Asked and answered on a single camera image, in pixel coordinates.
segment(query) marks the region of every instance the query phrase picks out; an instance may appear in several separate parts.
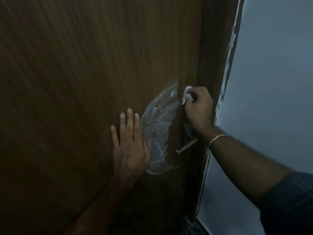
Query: door handle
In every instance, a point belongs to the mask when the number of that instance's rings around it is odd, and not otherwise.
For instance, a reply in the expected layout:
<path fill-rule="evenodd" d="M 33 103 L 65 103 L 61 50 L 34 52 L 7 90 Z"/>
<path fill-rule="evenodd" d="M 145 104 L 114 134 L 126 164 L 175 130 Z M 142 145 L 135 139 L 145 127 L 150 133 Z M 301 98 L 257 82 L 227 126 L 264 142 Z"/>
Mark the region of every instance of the door handle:
<path fill-rule="evenodd" d="M 185 151 L 187 148 L 189 148 L 191 145 L 194 145 L 198 139 L 194 136 L 194 129 L 191 126 L 191 124 L 184 124 L 185 127 L 185 136 L 184 136 L 184 145 L 182 146 L 181 149 L 176 150 L 177 154 L 182 153 L 183 151 Z"/>

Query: blue-gray wall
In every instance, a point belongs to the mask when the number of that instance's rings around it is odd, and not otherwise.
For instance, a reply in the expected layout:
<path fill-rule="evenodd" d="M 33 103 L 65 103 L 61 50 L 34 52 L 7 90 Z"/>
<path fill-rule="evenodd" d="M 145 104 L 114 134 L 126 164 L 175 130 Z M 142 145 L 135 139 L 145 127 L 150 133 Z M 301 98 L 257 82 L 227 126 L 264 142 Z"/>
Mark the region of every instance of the blue-gray wall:
<path fill-rule="evenodd" d="M 313 0 L 246 0 L 218 125 L 313 173 Z M 212 235 L 264 234 L 259 210 L 211 159 L 199 221 Z"/>

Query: brown door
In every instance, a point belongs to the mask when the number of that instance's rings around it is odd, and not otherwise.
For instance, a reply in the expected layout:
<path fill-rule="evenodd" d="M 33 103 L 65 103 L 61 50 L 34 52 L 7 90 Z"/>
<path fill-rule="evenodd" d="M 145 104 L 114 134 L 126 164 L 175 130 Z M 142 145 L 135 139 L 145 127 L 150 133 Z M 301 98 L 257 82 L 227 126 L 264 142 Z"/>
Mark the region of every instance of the brown door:
<path fill-rule="evenodd" d="M 144 115 L 154 162 L 113 229 L 157 233 L 181 216 L 188 155 L 175 150 L 201 1 L 0 0 L 3 234 L 68 225 L 112 176 L 109 127 L 129 107 Z"/>

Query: person's left hand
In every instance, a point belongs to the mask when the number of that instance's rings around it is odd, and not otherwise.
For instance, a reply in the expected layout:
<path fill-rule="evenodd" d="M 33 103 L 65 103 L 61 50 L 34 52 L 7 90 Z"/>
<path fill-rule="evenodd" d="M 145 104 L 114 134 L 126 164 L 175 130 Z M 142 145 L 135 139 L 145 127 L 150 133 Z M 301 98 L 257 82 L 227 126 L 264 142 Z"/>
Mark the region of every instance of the person's left hand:
<path fill-rule="evenodd" d="M 134 120 L 132 109 L 128 109 L 127 124 L 124 113 L 119 118 L 119 139 L 116 127 L 111 126 L 114 172 L 126 188 L 132 188 L 150 164 L 150 150 L 147 142 L 142 143 L 139 114 Z"/>

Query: gold bracelet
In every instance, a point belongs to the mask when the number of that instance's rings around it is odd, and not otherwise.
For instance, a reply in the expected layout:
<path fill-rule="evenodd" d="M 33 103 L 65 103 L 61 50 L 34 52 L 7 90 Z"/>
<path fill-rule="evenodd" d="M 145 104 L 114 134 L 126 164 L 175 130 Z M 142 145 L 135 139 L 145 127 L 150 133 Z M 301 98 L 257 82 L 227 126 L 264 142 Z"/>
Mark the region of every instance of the gold bracelet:
<path fill-rule="evenodd" d="M 211 143 L 213 143 L 213 141 L 214 141 L 215 139 L 217 139 L 218 137 L 221 137 L 221 136 L 228 136 L 228 135 L 226 135 L 226 134 L 220 134 L 220 135 L 218 135 L 217 137 L 215 137 L 215 138 L 209 143 L 209 149 L 210 149 Z"/>

